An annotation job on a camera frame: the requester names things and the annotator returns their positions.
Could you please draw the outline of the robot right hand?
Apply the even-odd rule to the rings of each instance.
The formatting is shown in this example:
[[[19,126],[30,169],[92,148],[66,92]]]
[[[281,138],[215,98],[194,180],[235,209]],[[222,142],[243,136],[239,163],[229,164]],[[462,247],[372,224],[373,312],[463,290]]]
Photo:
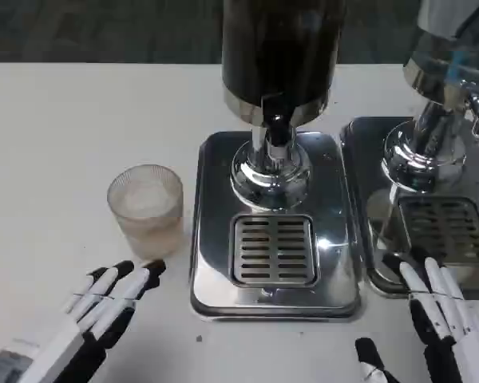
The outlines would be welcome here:
[[[449,269],[430,256],[421,270],[396,255],[383,262],[408,289],[410,316],[432,382],[479,382],[479,317]]]

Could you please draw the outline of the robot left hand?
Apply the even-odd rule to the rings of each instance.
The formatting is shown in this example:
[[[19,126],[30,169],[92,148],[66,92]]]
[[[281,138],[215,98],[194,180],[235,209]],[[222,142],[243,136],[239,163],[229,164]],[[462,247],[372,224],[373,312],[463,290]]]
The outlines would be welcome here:
[[[165,270],[161,259],[125,260],[86,274],[58,310],[0,349],[0,382],[90,382]]]

